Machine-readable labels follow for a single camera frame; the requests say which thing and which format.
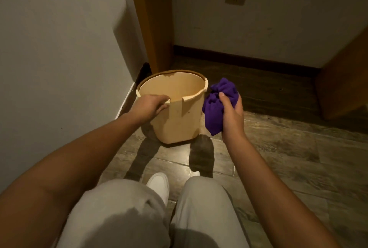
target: dark baseboard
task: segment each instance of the dark baseboard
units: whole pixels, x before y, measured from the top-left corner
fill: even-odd
[[[257,58],[243,57],[204,49],[174,45],[174,54],[190,58],[231,64],[269,72],[292,74],[295,76],[316,77],[320,69],[295,64],[281,63]]]
[[[152,74],[152,72],[151,72],[150,64],[149,63],[144,63],[142,68],[140,69],[140,72],[138,74],[138,77],[137,77],[136,81],[134,82],[134,85],[133,85],[132,89],[128,93],[128,97],[126,98],[126,101],[124,102],[124,105],[122,106],[119,117],[122,114],[127,113],[128,111],[130,111],[130,109],[132,108],[132,106],[134,104],[134,101],[136,100],[136,97],[137,97],[136,89],[137,89],[138,84],[143,79],[150,76],[151,74]]]

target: white sneaker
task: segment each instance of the white sneaker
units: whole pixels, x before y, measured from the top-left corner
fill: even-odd
[[[165,206],[167,206],[170,187],[166,174],[162,172],[155,173],[147,182],[147,186],[154,190],[161,197]]]

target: light gray pants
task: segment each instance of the light gray pants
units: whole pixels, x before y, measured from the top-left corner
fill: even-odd
[[[226,191],[215,180],[190,178],[170,224],[162,199],[146,185],[119,179],[103,183],[81,197],[57,245],[58,248],[170,246],[249,247]]]

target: purple cloth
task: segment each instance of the purple cloth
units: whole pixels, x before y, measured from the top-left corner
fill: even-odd
[[[223,92],[235,107],[238,102],[239,93],[236,90],[235,84],[228,81],[226,78],[221,78],[218,84],[211,86],[211,93],[205,99],[202,107],[202,111],[205,114],[205,124],[207,130],[212,136],[222,132],[223,116],[224,116],[224,105],[220,101],[219,93]]]

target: beige plastic bucket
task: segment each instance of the beige plastic bucket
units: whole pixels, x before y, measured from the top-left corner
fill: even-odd
[[[145,94],[165,94],[169,108],[151,121],[154,133],[163,143],[175,143],[195,138],[200,133],[200,118],[208,80],[190,70],[169,70],[144,79],[137,87]]]

